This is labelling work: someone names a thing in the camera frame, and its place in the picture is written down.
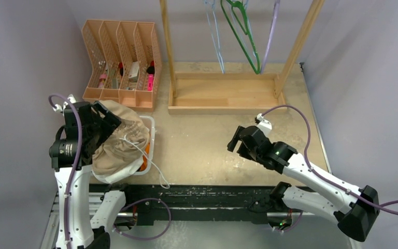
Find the lilac plastic hanger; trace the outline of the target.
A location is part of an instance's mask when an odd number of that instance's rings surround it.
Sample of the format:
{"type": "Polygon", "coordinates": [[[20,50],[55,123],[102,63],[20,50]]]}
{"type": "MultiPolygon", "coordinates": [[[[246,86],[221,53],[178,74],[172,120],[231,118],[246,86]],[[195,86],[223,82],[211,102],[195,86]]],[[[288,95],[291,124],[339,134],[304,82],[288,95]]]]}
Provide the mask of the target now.
{"type": "Polygon", "coordinates": [[[268,59],[269,51],[271,49],[274,31],[275,31],[275,27],[276,27],[276,23],[277,23],[277,19],[278,19],[280,2],[281,2],[281,0],[275,0],[275,2],[274,2],[273,17],[272,17],[272,21],[271,21],[271,27],[269,30],[268,41],[266,44],[265,53],[264,53],[263,60],[261,63],[260,74],[264,73],[264,70],[265,70],[265,67],[267,64],[267,59],[268,59]]]}

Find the light blue hanger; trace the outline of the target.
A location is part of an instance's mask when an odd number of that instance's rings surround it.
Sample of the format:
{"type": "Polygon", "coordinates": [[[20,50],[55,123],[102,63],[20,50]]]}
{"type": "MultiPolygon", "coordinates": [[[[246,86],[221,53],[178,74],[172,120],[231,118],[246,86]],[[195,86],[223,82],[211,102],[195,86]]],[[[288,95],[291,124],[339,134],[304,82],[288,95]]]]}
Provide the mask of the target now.
{"type": "Polygon", "coordinates": [[[232,13],[241,31],[248,37],[252,36],[250,21],[247,14],[249,1],[234,1],[232,13]]]}

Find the white shorts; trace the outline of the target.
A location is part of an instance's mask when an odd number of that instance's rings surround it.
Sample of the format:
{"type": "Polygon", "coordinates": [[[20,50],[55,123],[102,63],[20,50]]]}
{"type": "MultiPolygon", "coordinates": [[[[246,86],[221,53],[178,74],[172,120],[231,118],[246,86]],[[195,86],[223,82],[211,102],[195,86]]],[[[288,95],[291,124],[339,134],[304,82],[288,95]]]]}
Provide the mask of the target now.
{"type": "Polygon", "coordinates": [[[129,176],[132,176],[136,171],[138,171],[143,164],[144,160],[143,158],[136,159],[133,161],[131,164],[128,164],[127,166],[123,167],[121,170],[114,174],[96,174],[94,171],[92,171],[94,177],[105,184],[113,184],[116,182],[119,182],[120,180],[123,180],[129,176]]]}

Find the green hanger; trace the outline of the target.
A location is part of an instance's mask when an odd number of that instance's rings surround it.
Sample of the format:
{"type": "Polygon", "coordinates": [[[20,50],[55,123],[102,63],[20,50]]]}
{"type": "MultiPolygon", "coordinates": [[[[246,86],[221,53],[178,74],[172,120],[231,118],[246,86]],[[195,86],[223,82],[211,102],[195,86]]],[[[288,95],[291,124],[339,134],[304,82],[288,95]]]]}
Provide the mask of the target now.
{"type": "Polygon", "coordinates": [[[248,37],[241,31],[232,13],[233,2],[231,0],[220,1],[221,10],[253,72],[259,74],[261,62],[253,39],[253,33],[251,37],[248,37]]]}

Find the orange shorts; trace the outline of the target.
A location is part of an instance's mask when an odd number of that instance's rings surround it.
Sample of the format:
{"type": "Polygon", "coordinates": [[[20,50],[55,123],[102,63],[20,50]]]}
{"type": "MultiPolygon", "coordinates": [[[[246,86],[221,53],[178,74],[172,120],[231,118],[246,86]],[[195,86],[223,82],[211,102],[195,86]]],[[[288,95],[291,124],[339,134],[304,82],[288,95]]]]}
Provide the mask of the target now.
{"type": "Polygon", "coordinates": [[[138,172],[142,172],[142,171],[146,170],[146,168],[148,166],[147,156],[149,156],[149,150],[150,150],[150,143],[148,143],[145,148],[145,155],[143,155],[143,163],[141,164],[138,172]]]}

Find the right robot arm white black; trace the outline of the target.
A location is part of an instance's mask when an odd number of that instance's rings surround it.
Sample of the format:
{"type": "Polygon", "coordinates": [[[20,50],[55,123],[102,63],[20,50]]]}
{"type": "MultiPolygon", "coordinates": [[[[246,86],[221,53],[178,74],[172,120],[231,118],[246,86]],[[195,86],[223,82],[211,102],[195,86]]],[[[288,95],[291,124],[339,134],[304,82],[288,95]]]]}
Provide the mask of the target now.
{"type": "Polygon", "coordinates": [[[277,184],[270,197],[274,210],[290,208],[312,213],[335,223],[351,239],[367,239],[380,213],[374,207],[379,196],[373,187],[350,184],[306,162],[295,148],[282,141],[271,142],[257,126],[239,126],[227,149],[310,188],[307,192],[288,183],[277,184]]]}

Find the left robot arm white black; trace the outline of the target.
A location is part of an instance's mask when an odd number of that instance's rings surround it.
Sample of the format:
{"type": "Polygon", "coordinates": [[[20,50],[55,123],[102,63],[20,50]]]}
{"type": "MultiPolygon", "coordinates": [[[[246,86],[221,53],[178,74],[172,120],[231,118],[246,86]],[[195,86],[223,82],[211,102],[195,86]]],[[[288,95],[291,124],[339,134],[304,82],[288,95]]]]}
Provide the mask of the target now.
{"type": "Polygon", "coordinates": [[[134,198],[109,188],[95,215],[90,214],[92,156],[120,125],[118,116],[100,101],[74,103],[63,109],[65,124],[49,149],[59,198],[56,248],[110,248],[110,236],[120,212],[128,212],[134,198]]]}

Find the white plastic perforated basket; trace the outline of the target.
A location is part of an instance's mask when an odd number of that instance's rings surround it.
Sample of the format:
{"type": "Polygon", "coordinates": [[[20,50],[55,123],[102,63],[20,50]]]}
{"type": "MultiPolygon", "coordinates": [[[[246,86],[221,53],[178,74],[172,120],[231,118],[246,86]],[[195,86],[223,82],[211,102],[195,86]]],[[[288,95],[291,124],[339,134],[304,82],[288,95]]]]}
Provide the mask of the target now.
{"type": "Polygon", "coordinates": [[[150,143],[150,130],[137,114],[121,117],[120,126],[101,144],[92,159],[96,174],[114,174],[139,158],[150,143]]]}

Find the beige shorts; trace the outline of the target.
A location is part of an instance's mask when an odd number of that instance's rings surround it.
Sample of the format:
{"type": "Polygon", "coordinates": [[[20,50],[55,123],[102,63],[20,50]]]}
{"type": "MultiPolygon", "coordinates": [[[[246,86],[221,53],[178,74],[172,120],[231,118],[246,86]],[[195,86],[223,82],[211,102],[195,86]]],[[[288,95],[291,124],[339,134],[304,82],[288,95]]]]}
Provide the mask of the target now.
{"type": "Polygon", "coordinates": [[[154,166],[159,172],[159,183],[165,189],[170,184],[150,156],[151,129],[140,115],[129,107],[112,100],[101,100],[121,123],[92,156],[92,173],[105,184],[117,183],[154,166]]]}

